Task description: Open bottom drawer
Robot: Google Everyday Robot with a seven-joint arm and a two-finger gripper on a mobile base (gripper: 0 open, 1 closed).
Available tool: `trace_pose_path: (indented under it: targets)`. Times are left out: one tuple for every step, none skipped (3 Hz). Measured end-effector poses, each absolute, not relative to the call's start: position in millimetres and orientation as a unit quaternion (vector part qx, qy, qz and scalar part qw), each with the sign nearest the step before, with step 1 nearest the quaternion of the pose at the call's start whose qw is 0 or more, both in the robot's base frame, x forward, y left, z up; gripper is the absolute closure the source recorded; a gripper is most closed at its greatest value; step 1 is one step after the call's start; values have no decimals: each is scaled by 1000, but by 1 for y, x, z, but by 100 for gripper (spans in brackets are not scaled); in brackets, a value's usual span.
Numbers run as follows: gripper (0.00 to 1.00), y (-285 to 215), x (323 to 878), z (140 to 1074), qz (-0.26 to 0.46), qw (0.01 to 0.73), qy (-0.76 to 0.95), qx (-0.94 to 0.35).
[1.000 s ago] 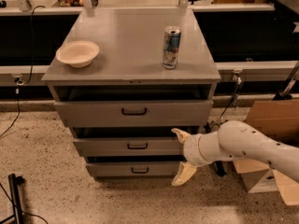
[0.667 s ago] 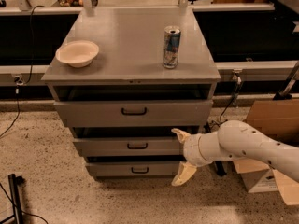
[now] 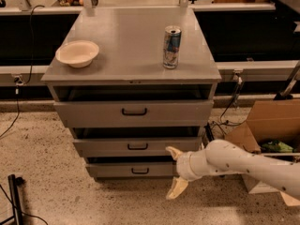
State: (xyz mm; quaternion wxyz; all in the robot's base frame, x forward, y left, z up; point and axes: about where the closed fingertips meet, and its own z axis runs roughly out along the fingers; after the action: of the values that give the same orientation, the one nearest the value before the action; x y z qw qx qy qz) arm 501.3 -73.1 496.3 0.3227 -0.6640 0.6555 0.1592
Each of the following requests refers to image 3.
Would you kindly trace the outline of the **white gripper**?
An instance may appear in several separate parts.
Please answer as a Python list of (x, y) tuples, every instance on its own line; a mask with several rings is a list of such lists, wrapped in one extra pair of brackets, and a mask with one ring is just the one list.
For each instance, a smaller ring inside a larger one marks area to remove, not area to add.
[(206, 154), (203, 150), (183, 153), (181, 150), (167, 146), (166, 150), (176, 161), (176, 170), (180, 177), (172, 179), (172, 185), (166, 195), (167, 200), (179, 197), (188, 187), (188, 182), (202, 178), (209, 173)]

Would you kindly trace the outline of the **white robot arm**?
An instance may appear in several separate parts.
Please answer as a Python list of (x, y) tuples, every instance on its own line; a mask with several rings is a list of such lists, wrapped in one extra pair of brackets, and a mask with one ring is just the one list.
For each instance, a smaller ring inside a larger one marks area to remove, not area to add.
[(188, 183), (204, 176), (245, 173), (300, 200), (300, 164), (281, 159), (255, 155), (225, 140), (213, 140), (204, 149), (183, 152), (168, 146), (166, 148), (176, 162), (178, 177), (166, 198), (176, 199), (188, 187)]

